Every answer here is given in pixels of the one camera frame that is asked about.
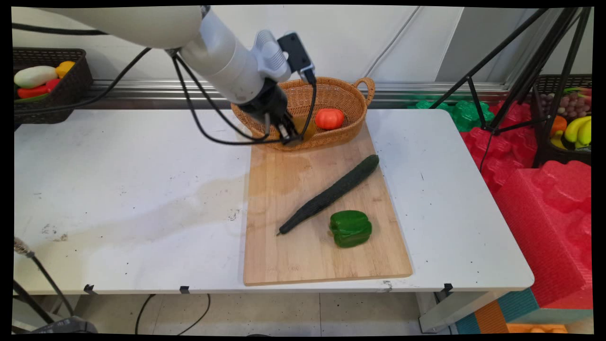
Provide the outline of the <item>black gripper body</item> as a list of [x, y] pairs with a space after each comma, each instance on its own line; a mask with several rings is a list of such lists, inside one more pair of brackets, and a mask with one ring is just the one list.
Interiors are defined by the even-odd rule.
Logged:
[[290, 125], [286, 94], [277, 82], [270, 78], [264, 79], [260, 92], [252, 100], [240, 104], [240, 110], [262, 125], [266, 123], [266, 114], [273, 126]]

